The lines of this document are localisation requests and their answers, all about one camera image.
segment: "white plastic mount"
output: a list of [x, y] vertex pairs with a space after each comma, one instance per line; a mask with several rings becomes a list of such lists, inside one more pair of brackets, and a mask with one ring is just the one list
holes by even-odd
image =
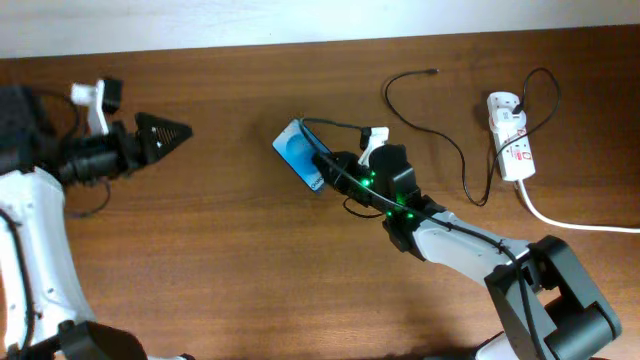
[[[496, 151], [500, 151], [509, 141], [527, 133], [527, 114], [524, 111], [513, 114], [519, 103], [518, 96], [508, 92], [494, 92], [487, 98], [489, 127], [493, 132]], [[502, 150], [498, 161], [502, 179], [505, 181], [526, 179], [536, 173], [527, 136]]]
[[71, 86], [71, 101], [76, 105], [89, 108], [87, 123], [92, 135], [106, 135], [109, 126], [102, 110], [104, 99], [104, 80], [98, 80], [96, 86], [73, 84]]
[[384, 144], [389, 140], [389, 128], [388, 127], [377, 127], [371, 128], [371, 136], [369, 137], [369, 144], [367, 148], [364, 149], [362, 156], [358, 160], [358, 164], [369, 166], [369, 156], [371, 152]]

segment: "white wall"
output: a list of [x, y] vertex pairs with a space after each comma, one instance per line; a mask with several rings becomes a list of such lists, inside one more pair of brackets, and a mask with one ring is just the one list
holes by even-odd
[[0, 57], [630, 23], [639, 0], [0, 0]]

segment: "white cable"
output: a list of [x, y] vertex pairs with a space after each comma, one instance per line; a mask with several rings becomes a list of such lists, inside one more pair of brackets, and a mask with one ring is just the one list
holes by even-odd
[[538, 219], [546, 222], [547, 224], [563, 227], [566, 229], [574, 229], [574, 230], [588, 230], [588, 231], [611, 231], [611, 232], [621, 232], [621, 233], [629, 233], [629, 234], [640, 234], [640, 229], [634, 228], [623, 228], [616, 226], [596, 226], [596, 225], [578, 225], [578, 224], [567, 224], [555, 220], [551, 220], [548, 217], [540, 214], [529, 199], [529, 195], [527, 195], [527, 190], [524, 188], [524, 182], [520, 179], [516, 181], [516, 189], [520, 192], [520, 196], [524, 200], [525, 204], [529, 208], [529, 211], [537, 217]]

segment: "power plug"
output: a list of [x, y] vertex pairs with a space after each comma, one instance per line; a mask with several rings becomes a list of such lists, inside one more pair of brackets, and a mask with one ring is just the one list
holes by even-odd
[[[494, 92], [487, 98], [489, 107], [489, 127], [493, 132], [496, 151], [509, 141], [527, 133], [527, 114], [513, 111], [520, 103], [517, 95], [509, 92]], [[523, 180], [536, 173], [533, 155], [527, 136], [509, 144], [498, 157], [500, 173], [505, 181]]]

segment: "white bracket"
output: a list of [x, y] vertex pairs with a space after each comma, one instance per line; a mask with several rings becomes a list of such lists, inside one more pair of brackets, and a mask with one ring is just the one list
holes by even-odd
[[71, 86], [71, 101], [76, 105], [89, 108], [87, 123], [91, 135], [106, 135], [109, 133], [109, 126], [102, 110], [104, 99], [104, 80], [98, 80], [96, 86], [73, 84]]
[[369, 137], [369, 144], [367, 148], [364, 149], [362, 156], [358, 160], [358, 164], [369, 166], [369, 155], [371, 152], [380, 146], [383, 146], [389, 140], [389, 128], [388, 127], [377, 127], [371, 128], [371, 136]]

